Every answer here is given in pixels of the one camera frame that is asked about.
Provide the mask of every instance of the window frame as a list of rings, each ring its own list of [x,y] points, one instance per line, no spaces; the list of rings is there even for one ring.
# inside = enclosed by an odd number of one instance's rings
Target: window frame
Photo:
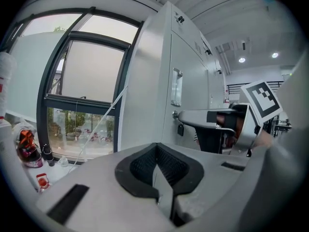
[[[129,17],[119,15],[113,12],[97,10],[95,7],[87,8],[69,8],[69,9],[58,9],[58,10],[51,10],[39,14],[32,14],[31,16],[15,23],[12,27],[12,31],[6,35],[6,39],[2,42],[4,47],[1,47],[1,50],[10,53],[14,43],[16,42],[17,38],[22,35],[24,30],[30,24],[30,22],[36,18],[49,16],[49,15],[59,15],[59,14],[81,14],[75,22],[66,30],[63,36],[60,38],[59,42],[55,46],[54,50],[52,51],[49,60],[45,66],[39,92],[38,92],[38,99],[37,99],[37,131],[38,131],[38,139],[40,147],[43,148],[44,145],[50,145],[49,137],[48,137],[48,127],[47,127],[47,109],[48,107],[52,108],[59,108],[64,110],[70,111],[77,111],[77,112],[85,112],[89,114],[98,114],[102,115],[105,114],[106,111],[110,108],[111,104],[102,101],[92,101],[87,99],[81,98],[73,98],[73,97],[66,97],[62,95],[54,95],[48,93],[50,88],[53,85],[53,79],[56,74],[57,66],[61,60],[62,54],[67,50],[69,43],[72,40],[76,41],[83,41],[89,43],[100,44],[102,46],[112,47],[118,50],[124,51],[124,56],[121,61],[121,65],[118,71],[118,76],[116,79],[115,90],[113,101],[117,98],[119,93],[123,90],[125,80],[126,80],[126,73],[128,70],[128,66],[132,57],[134,46],[137,42],[137,38],[139,36],[141,27],[143,25],[142,22],[138,22],[134,19]],[[134,37],[133,42],[127,43],[121,41],[116,38],[112,38],[109,36],[90,33],[90,32],[82,32],[78,31],[88,19],[91,18],[93,15],[99,15],[108,17],[111,19],[119,20],[125,22],[127,24],[136,26],[138,28],[137,33]],[[117,152],[117,145],[118,145],[118,129],[119,129],[119,116],[120,116],[120,106],[121,106],[121,99],[115,105],[115,107],[109,112],[108,115],[115,117],[115,126],[114,126],[114,147],[113,151]],[[53,156],[56,160],[58,160],[61,155],[53,153]],[[75,161],[75,157],[67,156],[69,161]]]

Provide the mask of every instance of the tree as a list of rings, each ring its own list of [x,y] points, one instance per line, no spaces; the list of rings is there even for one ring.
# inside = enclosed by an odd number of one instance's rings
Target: tree
[[[62,28],[61,26],[54,28],[54,32],[59,32],[59,31],[66,31],[66,29]]]

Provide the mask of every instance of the small bottle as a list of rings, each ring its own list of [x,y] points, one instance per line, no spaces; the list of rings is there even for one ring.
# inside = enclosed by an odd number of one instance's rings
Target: small bottle
[[[61,167],[67,167],[69,165],[69,161],[65,156],[62,156],[58,163],[61,165]]]
[[[52,153],[53,152],[50,146],[48,144],[44,144],[43,149],[42,149],[42,155],[44,156],[43,158],[47,161],[48,165],[51,167],[55,165],[55,161],[54,161],[54,157]]]
[[[51,186],[51,184],[49,183],[49,180],[47,178],[46,173],[38,174],[37,180],[38,180],[38,183],[39,183],[39,186],[40,186],[39,193],[44,192],[46,189],[48,189]]]

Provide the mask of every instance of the ceiling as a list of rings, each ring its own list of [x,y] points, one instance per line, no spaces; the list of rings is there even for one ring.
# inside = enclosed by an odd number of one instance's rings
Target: ceiling
[[[186,13],[217,50],[227,74],[250,67],[295,65],[305,47],[302,32],[292,16],[273,0],[135,1],[154,11],[170,1]],[[278,52],[279,57],[270,58],[273,52]],[[240,64],[239,57],[246,61]]]

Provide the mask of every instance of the railing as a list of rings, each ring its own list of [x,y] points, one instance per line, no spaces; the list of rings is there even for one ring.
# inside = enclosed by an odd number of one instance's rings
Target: railing
[[[239,83],[239,84],[231,84],[227,85],[228,88],[228,94],[239,94],[240,93],[240,87],[244,86],[249,83]],[[267,82],[267,84],[270,86],[270,88],[276,92],[278,88],[283,84],[283,81],[278,82]]]

